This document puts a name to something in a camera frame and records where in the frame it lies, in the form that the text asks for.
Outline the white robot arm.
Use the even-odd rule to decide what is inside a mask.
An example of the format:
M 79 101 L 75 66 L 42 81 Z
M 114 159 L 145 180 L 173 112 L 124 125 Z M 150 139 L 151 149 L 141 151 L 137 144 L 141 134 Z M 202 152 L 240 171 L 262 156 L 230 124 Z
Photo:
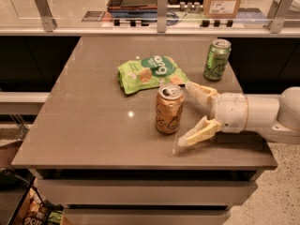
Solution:
M 187 82 L 188 93 L 210 110 L 179 138 L 180 146 L 208 140 L 218 132 L 256 132 L 273 143 L 300 143 L 300 88 L 290 87 L 277 96 L 222 93 Z

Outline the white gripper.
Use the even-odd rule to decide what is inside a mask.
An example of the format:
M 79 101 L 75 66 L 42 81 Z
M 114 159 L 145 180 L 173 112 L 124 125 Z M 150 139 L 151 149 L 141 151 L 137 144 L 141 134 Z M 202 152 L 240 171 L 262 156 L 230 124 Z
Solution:
M 212 87 L 199 85 L 195 82 L 185 84 L 188 93 L 202 106 L 211 104 L 209 120 L 204 116 L 198 124 L 178 140 L 178 145 L 188 147 L 208 140 L 217 132 L 239 133 L 248 120 L 248 100 L 239 93 L 223 93 Z

